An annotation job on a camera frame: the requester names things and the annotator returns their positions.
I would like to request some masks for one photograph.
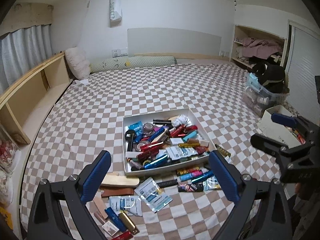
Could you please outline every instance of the checkered bedsheet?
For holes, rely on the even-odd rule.
[[[232,65],[190,64],[106,71],[90,75],[89,85],[73,82],[42,125],[27,163],[20,209],[23,226],[27,229],[41,178],[55,182],[79,174],[101,150],[112,155],[109,171],[124,170],[122,120],[127,115],[188,106],[212,141],[232,154],[230,162],[241,173],[263,181],[279,178],[275,161],[250,144],[251,135],[261,131],[260,119],[241,99],[245,73]],[[172,173],[154,179],[175,177]],[[143,203],[143,217],[132,217],[140,230],[135,240],[209,240],[233,208],[221,190],[178,193],[175,186],[165,192],[173,198],[169,205],[153,213]],[[81,239],[66,203],[61,205],[74,238]],[[87,207],[93,215],[93,202]]]

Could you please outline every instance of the blue gripper pad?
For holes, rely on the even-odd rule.
[[[236,205],[240,200],[240,197],[238,193],[238,185],[226,168],[226,166],[230,164],[227,163],[218,150],[210,152],[209,164],[223,190],[223,193],[226,195],[227,200],[232,201]]]
[[[273,113],[271,115],[271,120],[275,123],[282,124],[291,128],[295,128],[297,126],[297,122],[294,117],[284,114]]]
[[[99,189],[101,182],[103,181],[105,175],[107,174],[110,166],[111,166],[111,155],[107,151],[102,151],[98,155],[98,157],[93,161],[92,164],[85,166],[83,171],[80,173],[79,176],[84,172],[86,176],[86,169],[89,166],[92,171],[90,174],[87,175],[87,179],[84,181],[82,186],[82,195],[81,195],[81,202],[85,205],[87,202],[93,200],[97,190]]]

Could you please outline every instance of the white tray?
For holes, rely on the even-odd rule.
[[[195,117],[195,115],[192,113],[192,111],[189,108],[183,108],[183,109],[177,109],[177,110],[171,110],[171,111],[163,111],[163,112],[156,112],[156,113],[151,113],[151,114],[138,114],[138,115],[133,115],[133,116],[128,116],[123,118],[123,133],[122,133],[122,140],[123,140],[123,160],[124,160],[124,173],[127,176],[149,176],[149,175],[154,175],[154,174],[161,174],[163,172],[168,172],[168,171],[174,171],[177,169],[182,169],[190,166],[195,166],[200,163],[205,163],[208,161],[209,156],[203,156],[200,157],[196,160],[190,160],[186,161],[183,163],[177,163],[169,166],[164,166],[164,167],[159,167],[159,168],[154,168],[150,170],[143,170],[143,171],[130,171],[131,166],[129,163],[127,163],[126,158],[125,158],[125,152],[127,151],[127,145],[128,143],[126,142],[124,138],[124,134],[128,129],[128,126],[131,124],[134,124],[136,122],[141,121],[142,123],[152,123],[153,119],[169,119],[171,117],[177,116],[184,114],[186,115],[191,123],[193,125],[196,125],[198,127],[198,132],[200,136],[204,139],[209,141],[209,151],[216,150],[216,147],[214,146],[214,143],[210,140],[208,137],[208,134],[205,132],[203,127],[201,126],[199,120]]]

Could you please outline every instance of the white tote bag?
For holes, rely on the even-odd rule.
[[[110,0],[110,20],[112,22],[121,21],[122,8],[120,0]]]

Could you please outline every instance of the gray headboard panel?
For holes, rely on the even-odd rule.
[[[132,57],[142,53],[194,53],[218,56],[221,37],[182,29],[128,29],[128,52]]]

